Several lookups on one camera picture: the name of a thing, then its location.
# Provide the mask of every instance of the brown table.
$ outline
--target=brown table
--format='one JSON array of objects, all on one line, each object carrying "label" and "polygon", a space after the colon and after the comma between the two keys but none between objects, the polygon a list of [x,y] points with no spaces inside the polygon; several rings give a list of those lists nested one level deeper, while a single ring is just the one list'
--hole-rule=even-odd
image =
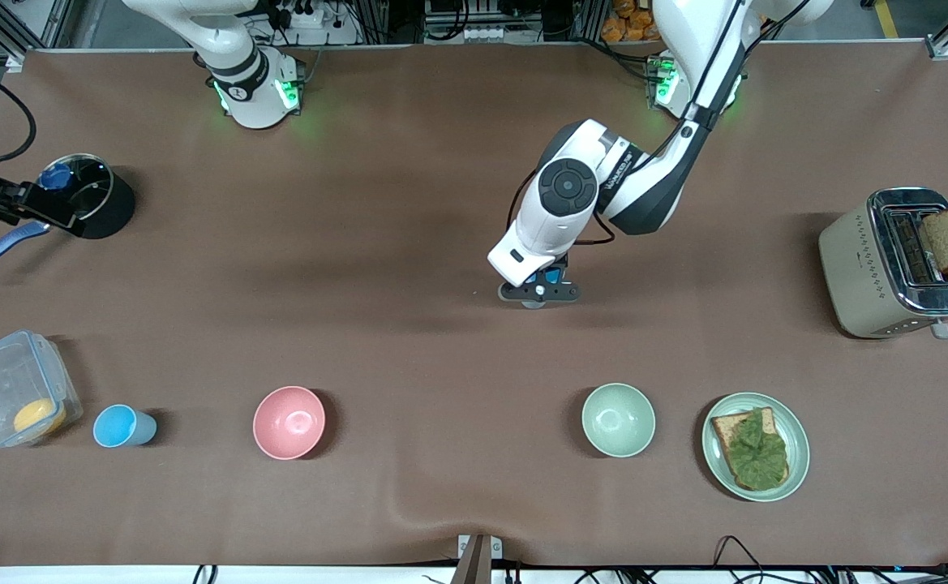
[{"label": "brown table", "polygon": [[[474,531],[549,565],[706,563],[726,533],[773,565],[948,560],[948,341],[842,336],[816,247],[878,188],[948,197],[948,62],[922,44],[760,48],[670,225],[577,249],[582,300],[544,311],[500,303],[485,260],[517,183],[564,123],[644,148],[673,123],[614,63],[327,52],[303,115],[258,132],[204,75],[181,53],[33,54],[6,77],[39,136],[3,176],[94,152],[139,211],[0,260],[0,337],[58,341],[85,404],[0,450],[0,565],[412,562]],[[0,152],[23,126],[0,99]],[[658,411],[623,461],[577,422],[614,380]],[[328,404],[306,461],[251,437],[284,384]],[[782,502],[734,499],[697,454],[706,408],[747,389],[809,433]],[[155,446],[92,442],[117,402],[158,410]]]}]

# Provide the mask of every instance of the toaster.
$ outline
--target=toaster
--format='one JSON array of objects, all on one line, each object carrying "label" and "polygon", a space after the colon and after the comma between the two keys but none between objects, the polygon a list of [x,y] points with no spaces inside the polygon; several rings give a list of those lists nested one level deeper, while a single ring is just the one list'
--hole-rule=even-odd
[{"label": "toaster", "polygon": [[819,235],[826,287],[848,333],[888,339],[930,328],[948,339],[948,274],[920,237],[925,216],[945,209],[931,189],[878,190]]}]

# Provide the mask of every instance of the green leafy vegetable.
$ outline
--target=green leafy vegetable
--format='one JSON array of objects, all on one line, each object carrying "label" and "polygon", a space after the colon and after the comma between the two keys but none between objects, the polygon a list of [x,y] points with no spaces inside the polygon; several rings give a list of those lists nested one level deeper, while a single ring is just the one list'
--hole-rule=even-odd
[{"label": "green leafy vegetable", "polygon": [[767,491],[780,485],[787,466],[787,444],[779,435],[762,431],[762,410],[755,408],[740,422],[729,448],[730,470],[740,484],[752,491]]}]

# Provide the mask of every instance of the clear food container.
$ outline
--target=clear food container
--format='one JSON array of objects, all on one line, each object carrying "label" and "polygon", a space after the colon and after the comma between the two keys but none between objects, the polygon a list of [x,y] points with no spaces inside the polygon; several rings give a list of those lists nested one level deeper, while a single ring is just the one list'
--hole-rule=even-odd
[{"label": "clear food container", "polygon": [[35,443],[80,415],[55,344],[30,330],[0,340],[0,448]]}]

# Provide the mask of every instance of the pink bowl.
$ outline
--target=pink bowl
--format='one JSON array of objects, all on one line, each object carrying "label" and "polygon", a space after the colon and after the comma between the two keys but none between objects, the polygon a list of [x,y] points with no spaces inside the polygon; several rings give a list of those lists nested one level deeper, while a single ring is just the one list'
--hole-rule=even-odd
[{"label": "pink bowl", "polygon": [[254,440],[277,461],[307,454],[325,429],[326,411],[318,396],[293,385],[270,393],[254,413]]}]

